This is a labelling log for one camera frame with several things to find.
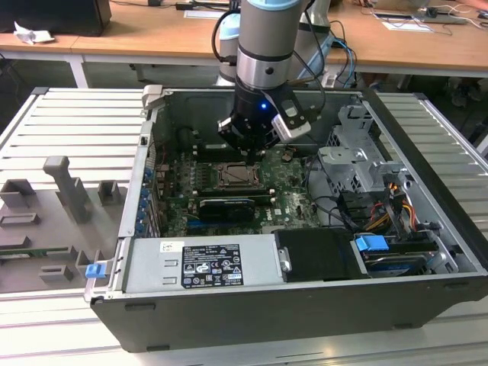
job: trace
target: motherboard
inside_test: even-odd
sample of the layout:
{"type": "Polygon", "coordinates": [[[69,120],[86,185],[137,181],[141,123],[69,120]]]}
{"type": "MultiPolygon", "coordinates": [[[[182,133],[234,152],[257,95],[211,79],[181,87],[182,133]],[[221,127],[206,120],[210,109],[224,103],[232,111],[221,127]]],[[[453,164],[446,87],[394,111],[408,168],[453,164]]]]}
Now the motherboard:
{"type": "Polygon", "coordinates": [[[201,160],[180,152],[156,166],[163,236],[261,234],[320,226],[305,189],[305,158],[294,148],[269,150],[253,165],[201,160]]]}

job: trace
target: yellow wire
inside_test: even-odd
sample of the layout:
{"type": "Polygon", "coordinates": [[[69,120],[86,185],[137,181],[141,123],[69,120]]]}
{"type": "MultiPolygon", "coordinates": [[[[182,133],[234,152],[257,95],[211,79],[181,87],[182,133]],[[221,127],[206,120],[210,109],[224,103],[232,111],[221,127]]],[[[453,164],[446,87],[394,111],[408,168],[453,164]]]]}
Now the yellow wire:
{"type": "Polygon", "coordinates": [[[372,223],[370,226],[368,226],[366,228],[366,230],[372,230],[378,226],[380,226],[382,223],[384,223],[385,221],[387,221],[390,217],[388,216],[388,213],[384,214],[379,220],[375,221],[374,223],[372,223]]]}
{"type": "Polygon", "coordinates": [[[412,208],[406,204],[403,205],[403,208],[406,208],[409,211],[409,222],[410,222],[410,227],[413,230],[413,227],[415,226],[415,217],[413,216],[413,211],[412,208]]]}

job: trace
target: paper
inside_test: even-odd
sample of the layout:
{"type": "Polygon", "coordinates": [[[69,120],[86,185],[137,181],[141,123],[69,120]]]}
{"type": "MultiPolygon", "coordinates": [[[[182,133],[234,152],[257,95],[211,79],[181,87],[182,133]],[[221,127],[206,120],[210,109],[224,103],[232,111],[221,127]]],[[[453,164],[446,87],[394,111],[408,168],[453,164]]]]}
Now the paper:
{"type": "Polygon", "coordinates": [[[34,43],[51,42],[54,38],[47,30],[30,30],[15,22],[14,35],[24,43],[33,45],[34,43]]]}
{"type": "Polygon", "coordinates": [[[159,245],[159,251],[161,253],[164,252],[183,252],[183,247],[185,246],[185,242],[171,242],[162,240],[161,244],[159,245]]]}
{"type": "Polygon", "coordinates": [[[187,10],[185,11],[185,18],[218,19],[222,14],[222,11],[187,10]]]}
{"type": "Polygon", "coordinates": [[[416,24],[416,23],[387,23],[386,21],[382,22],[383,25],[388,28],[390,31],[411,31],[411,32],[433,32],[433,29],[427,27],[426,25],[416,24]]]}

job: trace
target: blue latch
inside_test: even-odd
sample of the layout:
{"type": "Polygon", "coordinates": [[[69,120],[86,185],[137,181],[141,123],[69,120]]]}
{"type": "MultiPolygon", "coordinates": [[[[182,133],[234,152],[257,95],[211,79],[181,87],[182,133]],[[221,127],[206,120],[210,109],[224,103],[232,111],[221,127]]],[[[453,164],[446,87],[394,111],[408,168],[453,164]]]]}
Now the blue latch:
{"type": "Polygon", "coordinates": [[[388,250],[390,247],[382,235],[363,235],[356,239],[360,252],[364,250],[388,250]]]}
{"type": "Polygon", "coordinates": [[[92,265],[87,265],[85,271],[85,277],[105,278],[105,269],[107,269],[106,263],[94,263],[92,265]]]}

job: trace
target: power supply label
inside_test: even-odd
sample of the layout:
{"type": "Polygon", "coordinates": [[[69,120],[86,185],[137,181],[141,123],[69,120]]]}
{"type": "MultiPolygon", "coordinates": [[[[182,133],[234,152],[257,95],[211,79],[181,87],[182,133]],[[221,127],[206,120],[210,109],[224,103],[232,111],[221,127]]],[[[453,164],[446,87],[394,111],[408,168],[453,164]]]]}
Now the power supply label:
{"type": "Polygon", "coordinates": [[[181,285],[184,288],[242,284],[244,284],[244,274],[239,244],[183,247],[181,285]]]}

